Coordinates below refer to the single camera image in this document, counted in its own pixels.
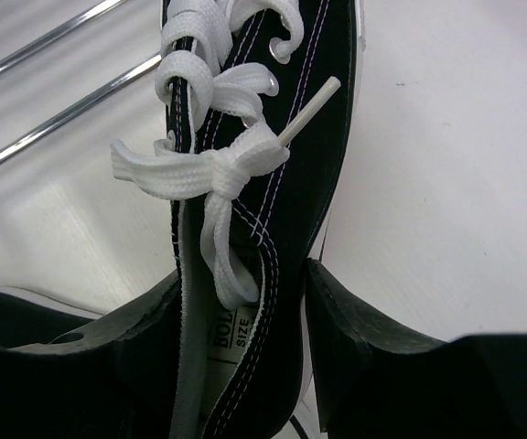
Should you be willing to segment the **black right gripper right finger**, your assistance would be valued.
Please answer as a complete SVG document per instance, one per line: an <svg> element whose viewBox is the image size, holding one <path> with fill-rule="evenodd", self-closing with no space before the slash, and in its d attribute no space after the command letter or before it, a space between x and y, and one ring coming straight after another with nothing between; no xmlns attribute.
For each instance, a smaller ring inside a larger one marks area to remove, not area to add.
<svg viewBox="0 0 527 439"><path fill-rule="evenodd" d="M322 431L332 438L527 438L527 334L445 342L306 264Z"/></svg>

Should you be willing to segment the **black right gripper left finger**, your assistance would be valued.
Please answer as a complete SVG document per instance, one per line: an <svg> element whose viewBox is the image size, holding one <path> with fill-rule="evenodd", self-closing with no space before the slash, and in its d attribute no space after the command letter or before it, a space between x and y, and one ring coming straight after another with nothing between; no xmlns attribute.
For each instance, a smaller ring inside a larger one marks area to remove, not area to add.
<svg viewBox="0 0 527 439"><path fill-rule="evenodd" d="M0 291L0 438L165 438L181 292L170 274L98 316Z"/></svg>

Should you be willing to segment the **cream and chrome shoe shelf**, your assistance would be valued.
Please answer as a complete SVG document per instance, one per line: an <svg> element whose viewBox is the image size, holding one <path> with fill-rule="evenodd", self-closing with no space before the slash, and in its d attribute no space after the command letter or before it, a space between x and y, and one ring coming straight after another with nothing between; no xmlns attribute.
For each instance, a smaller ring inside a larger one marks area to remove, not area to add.
<svg viewBox="0 0 527 439"><path fill-rule="evenodd" d="M43 36L93 1L0 1L0 60ZM126 1L0 74L0 150L72 104L152 58L159 49L161 4ZM109 143L149 151L165 129L149 72L37 140L2 168L28 171L87 156L108 166Z"/></svg>

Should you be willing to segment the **black canvas sneaker white laces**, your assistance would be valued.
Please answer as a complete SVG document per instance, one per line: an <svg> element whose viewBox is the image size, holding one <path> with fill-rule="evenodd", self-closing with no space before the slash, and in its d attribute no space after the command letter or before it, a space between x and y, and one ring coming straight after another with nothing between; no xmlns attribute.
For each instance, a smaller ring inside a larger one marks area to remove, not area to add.
<svg viewBox="0 0 527 439"><path fill-rule="evenodd" d="M166 1L151 155L113 175L171 205L180 281L172 438L269 438L303 393L302 267L350 137L359 1Z"/></svg>

